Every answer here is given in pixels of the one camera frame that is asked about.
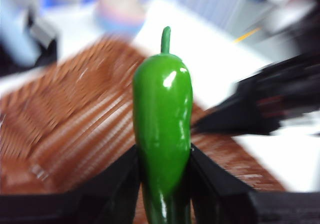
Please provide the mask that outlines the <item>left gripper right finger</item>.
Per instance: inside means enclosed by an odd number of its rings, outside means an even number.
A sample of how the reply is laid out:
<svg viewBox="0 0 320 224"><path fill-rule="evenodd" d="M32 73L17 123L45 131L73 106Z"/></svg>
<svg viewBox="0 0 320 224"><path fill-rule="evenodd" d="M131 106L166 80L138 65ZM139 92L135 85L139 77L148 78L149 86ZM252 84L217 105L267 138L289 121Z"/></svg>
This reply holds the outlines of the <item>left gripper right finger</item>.
<svg viewBox="0 0 320 224"><path fill-rule="evenodd" d="M319 192L254 190L191 148L189 192L197 223L319 223Z"/></svg>

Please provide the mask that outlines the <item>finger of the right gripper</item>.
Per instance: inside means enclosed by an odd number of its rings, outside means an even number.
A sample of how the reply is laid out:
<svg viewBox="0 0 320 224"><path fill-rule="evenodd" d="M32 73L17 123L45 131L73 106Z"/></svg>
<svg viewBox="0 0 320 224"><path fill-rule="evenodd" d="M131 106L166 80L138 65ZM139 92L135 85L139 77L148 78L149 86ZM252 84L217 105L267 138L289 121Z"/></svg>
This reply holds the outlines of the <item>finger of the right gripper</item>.
<svg viewBox="0 0 320 224"><path fill-rule="evenodd" d="M280 127L279 122L277 118L264 118L257 107L240 101L208 109L193 128L201 133L270 134Z"/></svg>

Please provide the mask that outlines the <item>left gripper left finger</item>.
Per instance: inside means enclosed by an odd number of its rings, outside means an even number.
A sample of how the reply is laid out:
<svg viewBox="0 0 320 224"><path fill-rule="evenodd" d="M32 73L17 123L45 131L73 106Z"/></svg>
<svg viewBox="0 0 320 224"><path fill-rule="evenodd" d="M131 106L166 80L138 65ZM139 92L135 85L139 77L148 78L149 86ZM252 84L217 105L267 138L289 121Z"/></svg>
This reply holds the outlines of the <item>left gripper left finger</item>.
<svg viewBox="0 0 320 224"><path fill-rule="evenodd" d="M1 223L132 223L139 193L132 146L106 170L59 194L1 195Z"/></svg>

